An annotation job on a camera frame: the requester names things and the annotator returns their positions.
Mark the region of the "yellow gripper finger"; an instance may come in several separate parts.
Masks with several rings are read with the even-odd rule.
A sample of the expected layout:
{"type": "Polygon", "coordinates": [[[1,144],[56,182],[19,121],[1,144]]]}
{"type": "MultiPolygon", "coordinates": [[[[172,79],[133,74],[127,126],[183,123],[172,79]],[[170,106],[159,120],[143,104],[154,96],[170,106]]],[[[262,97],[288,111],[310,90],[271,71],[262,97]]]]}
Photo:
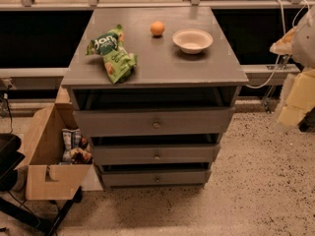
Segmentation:
{"type": "Polygon", "coordinates": [[[297,75],[288,74],[273,116],[272,128],[281,133],[297,128],[314,108],[315,69],[305,68],[297,75]]]}

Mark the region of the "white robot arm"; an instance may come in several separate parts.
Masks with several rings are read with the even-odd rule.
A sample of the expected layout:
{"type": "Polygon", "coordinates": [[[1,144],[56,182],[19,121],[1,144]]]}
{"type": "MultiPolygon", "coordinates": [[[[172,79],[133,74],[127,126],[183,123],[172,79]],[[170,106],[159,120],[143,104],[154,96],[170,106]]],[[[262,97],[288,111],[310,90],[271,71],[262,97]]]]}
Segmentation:
{"type": "Polygon", "coordinates": [[[296,26],[273,43],[270,51],[289,55],[303,66],[298,75],[289,74],[283,83],[281,101],[275,112],[274,128],[287,132],[298,127],[315,108],[315,6],[296,26]]]}

